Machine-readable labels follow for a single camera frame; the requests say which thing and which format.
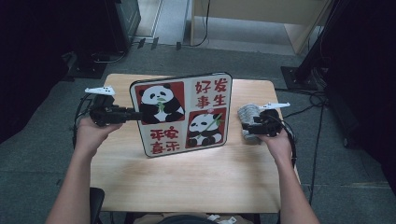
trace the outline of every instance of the person's arm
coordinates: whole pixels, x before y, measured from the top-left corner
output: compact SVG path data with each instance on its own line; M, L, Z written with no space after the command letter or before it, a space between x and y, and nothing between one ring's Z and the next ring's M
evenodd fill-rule
M281 223L319 223L291 165L291 146L285 130L276 137L258 136L268 146L279 173Z
M90 223L91 161L107 136L121 125L98 127L90 118L78 125L76 148L46 223Z

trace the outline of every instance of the person's right arm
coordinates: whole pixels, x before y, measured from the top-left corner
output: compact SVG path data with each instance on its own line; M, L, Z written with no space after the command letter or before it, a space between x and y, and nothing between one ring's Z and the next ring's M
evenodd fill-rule
M285 130L276 137L258 136L268 146L279 173L281 223L319 223L291 165L291 145Z

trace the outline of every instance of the gray floor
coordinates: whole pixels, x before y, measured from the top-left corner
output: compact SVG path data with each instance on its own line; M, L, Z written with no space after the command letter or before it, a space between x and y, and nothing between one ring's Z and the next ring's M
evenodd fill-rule
M172 1L164 1L163 8L169 2ZM164 28L157 27L156 31L160 40L165 39L161 29ZM214 42L213 38L209 36L210 42ZM142 49L132 46L123 59L108 64L102 79L77 78L74 82L59 82L27 126L0 145L0 223L44 222L73 152L70 128L79 98L84 95L85 88L103 85L108 74L184 76L226 71L233 78L265 79L272 81L276 88L286 88L279 67L298 66L303 59L304 56L283 50L252 52L187 47L176 50L175 46L164 45L151 49L147 44ZM306 95L283 91L276 94L279 102L291 103L290 107L282 109L284 116L310 106ZM319 116L320 109L312 108L286 120L298 137L297 168L307 196L311 190ZM312 203L320 221L394 223L396 198L380 165L363 150L344 148L342 140L332 109L326 107ZM123 223L124 213L114 215L116 223ZM108 213L101 217L105 223L110 223ZM276 223L276 214L263 214L262 223Z

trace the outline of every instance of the panda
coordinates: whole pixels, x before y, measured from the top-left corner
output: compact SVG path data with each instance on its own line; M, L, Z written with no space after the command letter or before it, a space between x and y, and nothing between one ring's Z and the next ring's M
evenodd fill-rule
M196 115L189 126L187 145L189 147L210 146L221 140L219 114Z
M173 122L184 116L184 109L171 90L171 85L152 86L139 91L142 96L139 111L148 124Z

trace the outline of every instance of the white plastic part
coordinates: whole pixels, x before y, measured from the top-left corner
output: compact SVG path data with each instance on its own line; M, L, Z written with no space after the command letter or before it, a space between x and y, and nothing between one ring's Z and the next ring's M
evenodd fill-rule
M87 93L101 94L101 95L114 95L116 94L111 86L100 87L100 88L92 88L85 89Z
M276 109L276 108L286 107L286 106L290 106L290 104L289 103L285 103L285 104L268 103L268 104L266 104L264 106L259 106L259 109L267 110L267 109Z

